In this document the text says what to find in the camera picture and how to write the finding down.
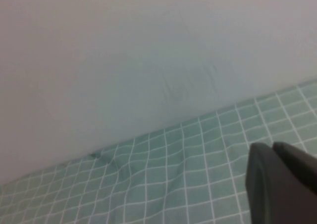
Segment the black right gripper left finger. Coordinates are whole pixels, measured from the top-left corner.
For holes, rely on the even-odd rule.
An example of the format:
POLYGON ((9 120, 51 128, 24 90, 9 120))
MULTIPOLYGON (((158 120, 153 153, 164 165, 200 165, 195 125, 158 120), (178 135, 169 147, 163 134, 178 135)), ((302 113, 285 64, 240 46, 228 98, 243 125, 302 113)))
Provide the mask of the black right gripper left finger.
POLYGON ((302 184, 273 146, 250 146, 245 179, 253 224, 315 224, 317 185, 302 184))

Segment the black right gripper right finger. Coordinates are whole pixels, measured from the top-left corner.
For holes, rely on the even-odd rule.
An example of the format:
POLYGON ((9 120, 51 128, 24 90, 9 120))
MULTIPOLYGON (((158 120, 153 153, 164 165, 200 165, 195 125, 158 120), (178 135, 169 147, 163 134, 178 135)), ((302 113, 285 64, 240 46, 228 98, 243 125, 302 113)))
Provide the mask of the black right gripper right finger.
POLYGON ((274 142, 273 150, 302 184, 317 184, 315 157, 285 142, 274 142))

